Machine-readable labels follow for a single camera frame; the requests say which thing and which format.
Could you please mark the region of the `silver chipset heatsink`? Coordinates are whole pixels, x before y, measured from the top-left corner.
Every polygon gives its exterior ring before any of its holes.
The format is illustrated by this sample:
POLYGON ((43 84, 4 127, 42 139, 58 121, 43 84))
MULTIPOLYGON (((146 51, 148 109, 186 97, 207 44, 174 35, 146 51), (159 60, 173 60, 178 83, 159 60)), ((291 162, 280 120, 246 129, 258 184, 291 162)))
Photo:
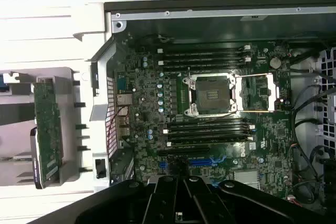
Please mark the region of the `silver chipset heatsink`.
POLYGON ((243 184, 258 183, 258 172, 256 170, 236 170, 234 180, 243 184))

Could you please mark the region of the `long black expansion slot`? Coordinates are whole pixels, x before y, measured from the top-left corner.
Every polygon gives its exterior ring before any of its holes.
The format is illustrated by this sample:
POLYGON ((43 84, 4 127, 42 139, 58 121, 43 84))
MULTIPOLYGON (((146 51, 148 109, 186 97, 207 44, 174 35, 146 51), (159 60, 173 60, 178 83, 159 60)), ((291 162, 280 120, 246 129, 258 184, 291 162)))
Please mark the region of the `long black expansion slot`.
POLYGON ((171 148, 166 150, 158 150, 158 156, 168 156, 168 155, 189 155, 195 153, 208 153, 209 147, 195 147, 195 148, 171 148))

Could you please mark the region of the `black RAM slot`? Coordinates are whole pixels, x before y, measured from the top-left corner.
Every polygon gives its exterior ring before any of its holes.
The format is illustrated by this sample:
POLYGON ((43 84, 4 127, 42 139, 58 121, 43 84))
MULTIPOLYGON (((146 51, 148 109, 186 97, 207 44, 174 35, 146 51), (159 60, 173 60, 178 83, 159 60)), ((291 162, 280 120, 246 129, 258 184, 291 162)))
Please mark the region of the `black RAM slot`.
POLYGON ((186 71, 186 70, 192 70, 192 71, 208 71, 208 70, 232 70, 232 69, 240 69, 243 68, 243 65, 229 65, 229 66, 221 66, 221 65, 191 65, 191 66, 163 66, 162 69, 164 71, 186 71))
POLYGON ((200 130, 200 131, 232 131, 232 130, 254 130, 256 126, 254 124, 243 124, 243 125, 182 125, 171 127, 170 129, 163 129, 163 134, 168 134, 177 131, 191 131, 191 130, 200 130))
POLYGON ((192 140, 192 139, 224 139, 224 138, 235 138, 235 137, 247 137, 248 134, 244 132, 238 133, 223 133, 223 134, 206 134, 206 135, 181 135, 181 136, 169 136, 169 140, 177 141, 177 140, 192 140))
POLYGON ((245 58, 243 59, 236 59, 236 58, 229 58, 229 59, 191 59, 191 60, 160 60, 158 61, 159 66, 164 66, 164 65, 172 65, 172 64, 206 64, 206 63, 214 63, 214 64, 245 64, 247 61, 245 58))
POLYGON ((175 59, 175 58, 225 58, 225 57, 242 57, 240 54, 234 53, 219 53, 219 54, 165 54, 161 56, 164 59, 175 59))
POLYGON ((218 144, 229 144, 229 143, 243 143, 251 142, 252 138, 238 138, 232 140, 211 140, 211 141, 167 141, 167 147, 186 147, 186 146, 199 146, 199 145, 218 145, 218 144))
POLYGON ((159 54, 174 54, 174 53, 203 53, 203 52, 243 52, 251 51, 252 47, 240 47, 240 48, 203 48, 203 49, 163 49, 158 48, 155 52, 159 54))
POLYGON ((250 119, 244 119, 244 118, 231 118, 231 119, 217 119, 217 120, 207 120, 207 121, 201 121, 201 120, 194 120, 194 121, 188 121, 188 122, 174 122, 170 123, 170 126, 178 126, 178 125, 202 125, 202 124, 212 124, 212 123, 250 123, 250 119))

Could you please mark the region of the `CPU socket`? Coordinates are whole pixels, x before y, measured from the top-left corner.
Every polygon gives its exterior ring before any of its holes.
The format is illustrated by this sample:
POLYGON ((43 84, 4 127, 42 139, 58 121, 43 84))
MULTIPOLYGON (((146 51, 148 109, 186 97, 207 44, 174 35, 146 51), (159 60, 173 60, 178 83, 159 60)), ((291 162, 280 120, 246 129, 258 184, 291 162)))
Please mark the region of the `CPU socket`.
POLYGON ((188 108, 193 118, 217 118, 237 112, 236 77, 232 73, 203 73, 182 79, 187 86, 188 108))

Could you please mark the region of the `green motherboard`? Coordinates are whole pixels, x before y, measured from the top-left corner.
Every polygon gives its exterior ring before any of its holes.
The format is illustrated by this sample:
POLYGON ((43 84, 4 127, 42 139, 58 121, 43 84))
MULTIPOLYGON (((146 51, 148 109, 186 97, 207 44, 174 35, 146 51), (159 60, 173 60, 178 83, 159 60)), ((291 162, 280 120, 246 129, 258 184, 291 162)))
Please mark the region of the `green motherboard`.
MULTIPOLYGON (((292 172, 288 166, 287 153, 292 139, 291 133, 291 81, 288 71, 288 48, 275 41, 248 43, 244 45, 229 45, 215 47, 209 45, 204 48, 240 48, 252 47, 251 51, 230 52, 240 54, 242 57, 225 58, 175 58, 164 59, 156 50, 147 45, 132 48, 122 67, 114 72, 116 86, 117 108, 114 120, 118 136, 122 145, 133 149, 134 172, 138 179, 148 181, 155 175, 183 174, 208 178, 212 185, 220 182, 234 180, 236 170, 256 170, 258 183, 247 184, 251 187, 272 195, 283 197, 292 185, 292 172), (278 57, 281 66, 274 69, 270 60, 278 57), (164 71, 158 65, 160 60, 191 60, 191 59, 243 59, 245 64, 172 64, 165 66, 191 66, 191 65, 221 65, 237 66, 243 68, 232 70, 192 71, 193 74, 203 73, 232 73, 236 76, 248 74, 272 73, 274 82, 279 88, 279 98, 275 102, 275 111, 268 113, 235 112, 217 118, 193 118, 186 116, 184 111, 188 108, 187 86, 182 79, 188 76, 186 71, 164 71), (170 123, 188 121, 207 121, 217 119, 244 118, 250 123, 212 123, 203 125, 243 125, 254 124, 254 130, 232 131, 177 131, 163 134, 163 129, 170 129, 170 123), (186 147, 167 147, 169 136, 181 135, 206 135, 244 132, 247 137, 224 139, 192 139, 177 141, 211 141, 232 140, 238 138, 252 138, 251 142, 229 143, 218 145, 199 145, 186 147), (189 155, 158 156, 158 150, 171 148, 209 147, 208 153, 195 153, 189 155), (181 161, 168 161, 168 168, 159 168, 159 161, 167 161, 178 157, 194 158, 219 158, 226 156, 226 160, 217 166, 191 167, 181 161)), ((191 45, 166 45, 163 49, 203 49, 191 45)), ((203 53, 174 53, 174 54, 219 54, 224 52, 203 53)), ((267 107, 266 80, 257 77, 243 81, 242 97, 245 109, 264 109, 267 107)))

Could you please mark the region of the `metal socket cover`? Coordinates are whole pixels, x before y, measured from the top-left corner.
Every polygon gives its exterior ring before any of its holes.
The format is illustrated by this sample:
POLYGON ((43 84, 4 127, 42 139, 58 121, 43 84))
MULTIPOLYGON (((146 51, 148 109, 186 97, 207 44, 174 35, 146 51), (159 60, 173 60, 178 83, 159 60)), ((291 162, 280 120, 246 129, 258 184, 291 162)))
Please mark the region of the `metal socket cover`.
POLYGON ((272 73, 259 73, 259 74, 248 74, 244 76, 235 77, 235 106, 233 110, 239 112, 248 113, 268 113, 275 111, 275 102, 279 98, 279 88, 274 82, 274 76, 272 73), (267 90, 267 107, 264 109, 245 109, 244 99, 242 97, 243 91, 243 81, 247 81, 249 78, 255 80, 257 77, 263 77, 266 80, 266 90, 267 90))

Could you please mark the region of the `grey parts rack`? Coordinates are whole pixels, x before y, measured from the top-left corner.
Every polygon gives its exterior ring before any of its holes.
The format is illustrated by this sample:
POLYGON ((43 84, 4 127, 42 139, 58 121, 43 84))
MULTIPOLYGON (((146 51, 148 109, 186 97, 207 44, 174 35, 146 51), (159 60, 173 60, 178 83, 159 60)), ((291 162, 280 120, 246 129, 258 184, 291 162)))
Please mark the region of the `grey parts rack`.
POLYGON ((74 182, 82 172, 79 140, 79 86, 67 67, 0 70, 9 92, 0 93, 0 187, 31 185, 34 188, 30 131, 35 127, 32 84, 52 78, 60 111, 63 158, 59 180, 48 187, 74 182))

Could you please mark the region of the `perforated metal disk bay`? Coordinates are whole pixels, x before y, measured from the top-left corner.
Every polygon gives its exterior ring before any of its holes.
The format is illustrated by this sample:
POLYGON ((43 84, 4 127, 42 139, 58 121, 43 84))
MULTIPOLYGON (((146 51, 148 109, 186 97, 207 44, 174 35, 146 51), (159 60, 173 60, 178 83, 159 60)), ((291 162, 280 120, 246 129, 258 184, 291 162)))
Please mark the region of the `perforated metal disk bay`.
MULTIPOLYGON (((328 81, 323 77, 317 77, 322 91, 336 88, 336 47, 320 52, 316 68, 333 79, 328 81)), ((318 139, 326 151, 336 154, 336 92, 325 95, 320 100, 318 106, 321 107, 321 111, 317 113, 321 121, 318 139)))

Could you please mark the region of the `black open PC case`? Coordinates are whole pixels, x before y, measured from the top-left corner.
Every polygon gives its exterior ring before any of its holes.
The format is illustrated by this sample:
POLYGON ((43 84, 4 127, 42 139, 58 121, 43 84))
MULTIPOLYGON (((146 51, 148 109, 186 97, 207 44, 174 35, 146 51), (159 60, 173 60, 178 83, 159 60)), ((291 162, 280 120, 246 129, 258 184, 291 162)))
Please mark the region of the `black open PC case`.
POLYGON ((322 91, 317 77, 333 81, 316 68, 320 52, 336 47, 336 6, 272 9, 110 11, 98 14, 89 34, 97 38, 85 56, 88 84, 81 86, 88 133, 93 140, 93 187, 96 191, 136 178, 133 149, 118 136, 114 72, 129 51, 147 45, 224 47, 275 41, 288 48, 291 81, 291 133, 287 153, 292 172, 288 194, 315 195, 327 182, 324 167, 336 154, 319 142, 318 104, 336 88, 322 91))

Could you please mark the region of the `hard disk with blue caddy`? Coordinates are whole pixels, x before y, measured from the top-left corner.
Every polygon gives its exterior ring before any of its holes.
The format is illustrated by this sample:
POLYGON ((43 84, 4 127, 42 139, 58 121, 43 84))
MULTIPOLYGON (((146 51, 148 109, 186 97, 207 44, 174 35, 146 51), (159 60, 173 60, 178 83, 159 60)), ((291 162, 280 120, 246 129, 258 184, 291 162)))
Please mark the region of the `hard disk with blue caddy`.
POLYGON ((9 86, 4 82, 4 77, 0 74, 0 93, 9 92, 9 86))

